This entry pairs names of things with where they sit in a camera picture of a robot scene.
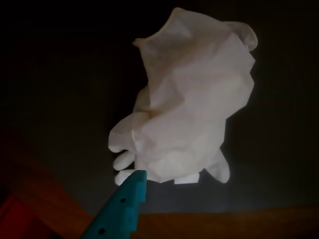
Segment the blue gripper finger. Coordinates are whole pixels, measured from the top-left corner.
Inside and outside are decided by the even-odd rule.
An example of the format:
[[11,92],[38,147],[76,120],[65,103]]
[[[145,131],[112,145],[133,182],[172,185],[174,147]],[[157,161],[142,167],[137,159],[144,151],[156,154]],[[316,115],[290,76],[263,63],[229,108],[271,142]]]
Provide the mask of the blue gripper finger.
[[146,200],[147,172],[133,172],[106,202],[82,239],[129,239],[137,230],[139,206]]

